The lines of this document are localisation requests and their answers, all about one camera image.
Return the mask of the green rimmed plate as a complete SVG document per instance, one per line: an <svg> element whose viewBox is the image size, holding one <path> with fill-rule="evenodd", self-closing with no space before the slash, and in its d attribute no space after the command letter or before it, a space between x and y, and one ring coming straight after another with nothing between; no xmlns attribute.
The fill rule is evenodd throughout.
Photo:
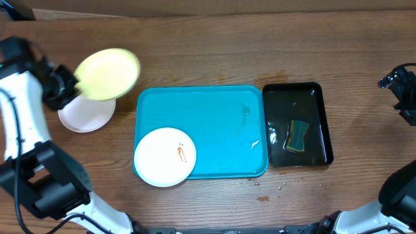
<svg viewBox="0 0 416 234"><path fill-rule="evenodd" d="M138 81L141 64L126 49L110 48L90 55L74 72L81 94L91 100L116 99L128 93Z"/></svg>

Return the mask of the green yellow sponge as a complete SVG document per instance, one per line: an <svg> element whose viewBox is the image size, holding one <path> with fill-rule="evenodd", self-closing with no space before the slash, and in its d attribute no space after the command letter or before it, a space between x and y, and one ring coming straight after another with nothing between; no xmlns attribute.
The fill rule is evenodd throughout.
<svg viewBox="0 0 416 234"><path fill-rule="evenodd" d="M303 153L305 151L305 137L308 130L309 124L307 122L303 120L291 120L285 149L291 152Z"/></svg>

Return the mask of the white plate with sauce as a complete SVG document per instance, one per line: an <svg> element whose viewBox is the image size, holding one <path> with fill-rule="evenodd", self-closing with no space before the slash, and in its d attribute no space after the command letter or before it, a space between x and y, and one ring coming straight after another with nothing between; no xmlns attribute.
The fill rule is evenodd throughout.
<svg viewBox="0 0 416 234"><path fill-rule="evenodd" d="M195 167L196 158L196 147L186 133L163 127L140 140L133 157L133 168L147 184L171 187L186 180Z"/></svg>

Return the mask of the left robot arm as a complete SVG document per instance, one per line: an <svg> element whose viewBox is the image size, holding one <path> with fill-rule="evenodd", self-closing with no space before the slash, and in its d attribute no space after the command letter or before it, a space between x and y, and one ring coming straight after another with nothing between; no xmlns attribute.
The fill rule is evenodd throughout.
<svg viewBox="0 0 416 234"><path fill-rule="evenodd" d="M5 128L5 161L1 187L14 199L16 218L30 230L21 209L33 216L83 226L88 233L147 233L128 214L102 200L84 167L51 139L43 106L63 109L79 94L77 78L46 56L37 59L32 42L18 37L1 40L1 115Z"/></svg>

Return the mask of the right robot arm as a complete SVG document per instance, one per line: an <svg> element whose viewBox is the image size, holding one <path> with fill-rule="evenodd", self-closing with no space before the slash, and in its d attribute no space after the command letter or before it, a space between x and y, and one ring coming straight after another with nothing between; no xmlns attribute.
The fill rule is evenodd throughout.
<svg viewBox="0 0 416 234"><path fill-rule="evenodd" d="M415 126L415 72L407 70L415 63L398 65L378 81L388 88L398 103L394 109L408 124ZM353 211L337 211L319 222L303 228L297 234L325 233L411 233L415 232L415 161L388 177L378 199Z"/></svg>

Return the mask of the black water tray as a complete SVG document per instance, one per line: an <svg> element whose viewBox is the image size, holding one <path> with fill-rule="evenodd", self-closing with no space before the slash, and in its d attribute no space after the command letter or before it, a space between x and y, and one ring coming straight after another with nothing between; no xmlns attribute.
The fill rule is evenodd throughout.
<svg viewBox="0 0 416 234"><path fill-rule="evenodd" d="M263 87L263 105L272 166L327 166L333 162L324 98L318 83L268 84ZM291 120L309 124L303 153L285 149Z"/></svg>

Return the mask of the teal plastic tray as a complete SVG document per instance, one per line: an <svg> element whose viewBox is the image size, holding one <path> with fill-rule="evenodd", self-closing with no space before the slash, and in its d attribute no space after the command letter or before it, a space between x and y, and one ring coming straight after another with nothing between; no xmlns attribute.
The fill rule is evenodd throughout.
<svg viewBox="0 0 416 234"><path fill-rule="evenodd" d="M263 97L254 86L148 88L137 99L135 143L162 127L195 144L189 179L259 177L268 168Z"/></svg>

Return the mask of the dark object top-left corner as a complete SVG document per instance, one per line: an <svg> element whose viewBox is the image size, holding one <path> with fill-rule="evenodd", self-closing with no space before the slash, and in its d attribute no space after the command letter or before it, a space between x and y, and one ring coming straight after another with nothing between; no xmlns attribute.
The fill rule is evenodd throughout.
<svg viewBox="0 0 416 234"><path fill-rule="evenodd" d="M24 0L1 0L1 11L12 21L36 21L32 8Z"/></svg>

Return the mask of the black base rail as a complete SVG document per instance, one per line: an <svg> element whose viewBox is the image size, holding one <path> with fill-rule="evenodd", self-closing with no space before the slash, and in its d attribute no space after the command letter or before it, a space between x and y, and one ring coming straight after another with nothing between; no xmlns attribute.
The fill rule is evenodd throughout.
<svg viewBox="0 0 416 234"><path fill-rule="evenodd" d="M316 224L293 225L272 228L242 228L242 229L175 229L172 227L148 228L145 234L305 234L313 233Z"/></svg>

